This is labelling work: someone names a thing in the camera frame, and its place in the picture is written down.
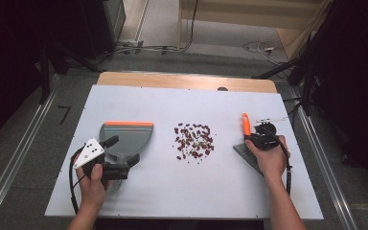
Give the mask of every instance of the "metal rail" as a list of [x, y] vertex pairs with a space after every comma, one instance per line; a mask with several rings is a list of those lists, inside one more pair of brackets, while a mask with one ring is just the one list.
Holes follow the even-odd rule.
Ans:
[[[299, 98], [300, 94], [297, 90], [291, 87], [292, 97]], [[309, 137], [310, 144], [312, 146], [313, 153], [319, 168], [324, 176], [325, 183], [327, 184], [333, 205], [339, 215], [339, 219], [342, 223], [343, 229], [356, 230], [358, 229], [355, 218], [351, 212], [348, 202], [346, 201], [345, 195], [343, 194], [334, 171], [328, 161], [328, 158], [322, 148], [321, 142], [319, 141], [318, 135], [311, 122], [311, 117], [307, 117], [304, 113], [303, 108], [300, 106], [298, 109], [301, 122], [303, 123], [304, 129]]]
[[16, 150], [14, 151], [11, 160], [9, 161], [8, 165], [6, 166], [4, 172], [1, 174], [0, 177], [0, 206], [4, 201], [6, 194], [13, 183], [14, 178], [16, 177], [17, 172], [19, 171], [22, 163], [29, 151], [29, 148], [37, 134], [41, 123], [43, 122], [54, 97], [58, 91], [58, 86], [61, 83], [61, 78], [59, 75], [55, 74], [52, 79], [52, 89], [53, 91], [50, 93], [48, 99], [44, 104], [41, 104], [34, 117], [32, 118], [31, 123], [29, 124], [25, 134], [23, 135], [22, 139], [19, 142]]

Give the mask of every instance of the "wooden table edge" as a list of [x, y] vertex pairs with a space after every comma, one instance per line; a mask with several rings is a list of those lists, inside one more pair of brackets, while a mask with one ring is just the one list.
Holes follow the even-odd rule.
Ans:
[[218, 90], [225, 87], [235, 92], [277, 93], [272, 80], [238, 79], [198, 74], [149, 72], [103, 72], [97, 84], [136, 87]]

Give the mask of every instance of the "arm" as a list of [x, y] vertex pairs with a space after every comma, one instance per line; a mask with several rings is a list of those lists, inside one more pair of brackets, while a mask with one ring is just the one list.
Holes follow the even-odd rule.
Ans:
[[[279, 136], [279, 139], [287, 148], [285, 137]], [[249, 140], [245, 144], [258, 158], [259, 168], [264, 174], [270, 199], [272, 228], [306, 229], [283, 185], [282, 174], [286, 168], [286, 158], [280, 146], [263, 151]]]
[[[102, 176], [103, 167], [97, 164], [92, 169], [91, 179], [86, 176], [80, 181], [82, 194], [80, 210], [71, 221], [68, 230], [92, 230], [105, 199], [104, 185], [101, 182]], [[77, 177], [83, 177], [82, 168], [77, 169]]]

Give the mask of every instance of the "white table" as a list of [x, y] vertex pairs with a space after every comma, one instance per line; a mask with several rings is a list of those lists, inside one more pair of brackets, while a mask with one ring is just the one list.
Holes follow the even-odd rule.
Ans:
[[[242, 142], [243, 112], [247, 112], [252, 121], [287, 116], [280, 95], [273, 93], [94, 85], [64, 159], [46, 216], [74, 215], [68, 188], [68, 160], [88, 138], [98, 138], [103, 122], [119, 120], [154, 122], [154, 131], [141, 153], [141, 161], [130, 170], [129, 179], [120, 191], [107, 191], [100, 217], [269, 218], [264, 180], [232, 149]], [[217, 135], [214, 152], [199, 165], [175, 158], [173, 128], [181, 122], [208, 125]], [[297, 211], [302, 219], [322, 219], [289, 121], [274, 125], [278, 134], [286, 136], [292, 154], [291, 198]], [[80, 200], [78, 187], [76, 195]]]

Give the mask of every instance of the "hand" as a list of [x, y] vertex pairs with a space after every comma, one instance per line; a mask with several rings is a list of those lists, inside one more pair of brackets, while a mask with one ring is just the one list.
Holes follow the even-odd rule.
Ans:
[[[84, 176], [83, 169], [76, 169], [78, 179]], [[103, 166], [96, 164], [91, 172], [91, 179], [88, 176], [80, 181], [81, 205], [80, 209], [88, 209], [98, 213], [104, 204], [105, 189], [101, 182], [103, 177]]]
[[92, 168], [91, 179], [88, 176], [84, 176], [82, 168], [78, 168], [76, 171], [78, 179], [83, 177], [80, 181], [81, 205], [77, 215], [73, 218], [67, 229], [91, 230], [105, 200], [105, 188], [101, 182], [103, 166], [96, 164]]
[[[287, 150], [288, 147], [285, 137], [279, 136], [279, 140], [283, 143]], [[265, 179], [281, 179], [281, 176], [286, 168], [286, 158], [280, 145], [274, 149], [261, 150], [257, 149], [250, 140], [246, 140], [245, 144], [258, 158], [259, 168], [263, 172]]]

